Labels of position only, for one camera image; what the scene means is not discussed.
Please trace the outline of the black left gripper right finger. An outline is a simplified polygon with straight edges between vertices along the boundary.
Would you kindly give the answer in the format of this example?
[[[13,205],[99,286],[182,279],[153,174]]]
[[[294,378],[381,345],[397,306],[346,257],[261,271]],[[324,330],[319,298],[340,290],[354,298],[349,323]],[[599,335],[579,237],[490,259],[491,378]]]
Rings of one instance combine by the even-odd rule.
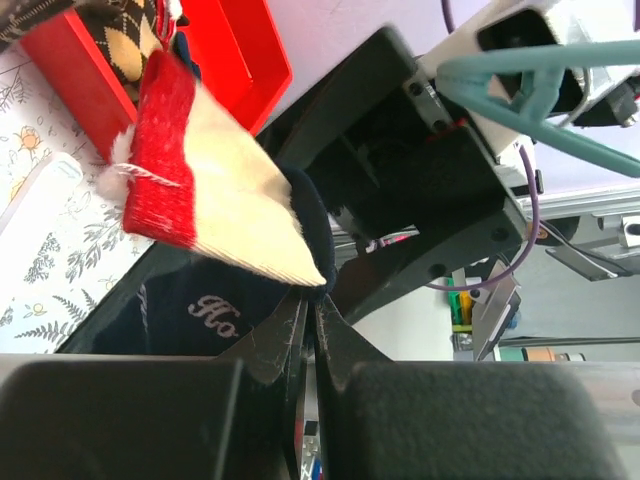
[[[315,308],[328,479],[623,479],[590,396],[559,366],[396,362]]]

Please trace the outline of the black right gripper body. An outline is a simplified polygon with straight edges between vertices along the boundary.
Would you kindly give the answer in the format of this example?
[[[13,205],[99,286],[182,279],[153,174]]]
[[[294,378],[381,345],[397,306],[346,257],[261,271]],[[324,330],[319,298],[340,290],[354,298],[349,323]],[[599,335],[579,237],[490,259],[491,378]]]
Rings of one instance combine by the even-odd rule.
[[[304,170],[349,235],[410,238],[345,262],[332,300],[348,322],[452,271],[519,247],[524,216],[470,116],[441,98],[384,26],[259,136]]]

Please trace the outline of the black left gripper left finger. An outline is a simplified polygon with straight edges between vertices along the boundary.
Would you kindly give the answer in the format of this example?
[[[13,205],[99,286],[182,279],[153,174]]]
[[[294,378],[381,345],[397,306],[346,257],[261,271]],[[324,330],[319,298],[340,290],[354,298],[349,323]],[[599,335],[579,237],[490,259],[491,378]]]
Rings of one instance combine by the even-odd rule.
[[[306,303],[223,355],[5,355],[5,479],[296,479]]]

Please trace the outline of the navy sock red cuff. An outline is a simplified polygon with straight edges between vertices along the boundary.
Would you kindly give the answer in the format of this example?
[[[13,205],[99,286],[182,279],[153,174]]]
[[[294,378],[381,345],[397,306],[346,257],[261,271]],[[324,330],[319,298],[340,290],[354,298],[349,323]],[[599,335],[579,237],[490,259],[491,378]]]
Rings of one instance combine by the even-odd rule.
[[[312,180],[276,165],[172,53],[151,54],[136,122],[97,187],[123,205],[123,229],[154,246],[66,353],[216,357],[288,294],[313,301],[335,284]]]

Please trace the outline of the dark navy sock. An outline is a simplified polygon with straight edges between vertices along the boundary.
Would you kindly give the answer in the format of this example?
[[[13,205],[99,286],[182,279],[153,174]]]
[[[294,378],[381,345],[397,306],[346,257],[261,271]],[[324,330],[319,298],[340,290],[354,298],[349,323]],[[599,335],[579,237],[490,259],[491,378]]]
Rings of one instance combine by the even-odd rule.
[[[200,66],[192,59],[188,40],[183,32],[175,34],[172,51],[198,80],[202,79]]]

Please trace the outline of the teal clothes peg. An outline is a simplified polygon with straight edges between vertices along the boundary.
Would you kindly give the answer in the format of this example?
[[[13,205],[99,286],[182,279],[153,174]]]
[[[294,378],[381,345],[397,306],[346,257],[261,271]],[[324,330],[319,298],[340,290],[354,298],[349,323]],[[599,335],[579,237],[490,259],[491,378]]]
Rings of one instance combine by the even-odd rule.
[[[593,165],[637,178],[637,159],[556,127],[547,117],[566,70],[638,63],[637,40],[493,50],[441,63],[435,84],[442,95],[470,112]],[[521,87],[512,101],[489,94],[493,76],[516,73],[522,75]]]

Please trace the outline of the floral table mat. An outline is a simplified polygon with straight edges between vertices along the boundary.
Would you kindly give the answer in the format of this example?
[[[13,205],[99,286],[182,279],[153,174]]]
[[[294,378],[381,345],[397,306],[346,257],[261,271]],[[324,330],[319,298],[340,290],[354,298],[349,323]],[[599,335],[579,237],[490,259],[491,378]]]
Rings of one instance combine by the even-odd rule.
[[[1,318],[4,353],[50,354],[150,247],[120,229],[121,211],[98,196],[101,158],[29,56],[1,56],[1,204],[53,153],[77,160],[84,178],[30,261]]]

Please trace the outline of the white stand base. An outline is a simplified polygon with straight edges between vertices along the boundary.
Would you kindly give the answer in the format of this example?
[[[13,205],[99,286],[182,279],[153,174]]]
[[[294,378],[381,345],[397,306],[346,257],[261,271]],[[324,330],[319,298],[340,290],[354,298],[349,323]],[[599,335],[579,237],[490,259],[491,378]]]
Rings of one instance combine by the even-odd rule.
[[[67,153],[41,161],[1,215],[1,239],[46,237],[82,178],[80,163]]]

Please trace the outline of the brown argyle sock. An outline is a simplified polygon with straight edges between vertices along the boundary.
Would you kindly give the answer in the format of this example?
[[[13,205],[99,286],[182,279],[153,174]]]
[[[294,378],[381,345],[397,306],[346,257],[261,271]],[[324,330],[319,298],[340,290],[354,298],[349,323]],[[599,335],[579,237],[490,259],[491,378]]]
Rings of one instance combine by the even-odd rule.
[[[164,1],[90,1],[77,14],[120,84],[136,101],[151,53],[164,43]]]

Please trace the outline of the aluminium frame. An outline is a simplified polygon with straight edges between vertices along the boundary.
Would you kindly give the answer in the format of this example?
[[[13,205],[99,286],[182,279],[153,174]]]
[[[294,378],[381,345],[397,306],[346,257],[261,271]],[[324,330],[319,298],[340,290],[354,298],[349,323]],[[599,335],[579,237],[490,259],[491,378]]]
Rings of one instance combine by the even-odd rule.
[[[547,193],[545,252],[590,282],[639,275],[639,183]]]

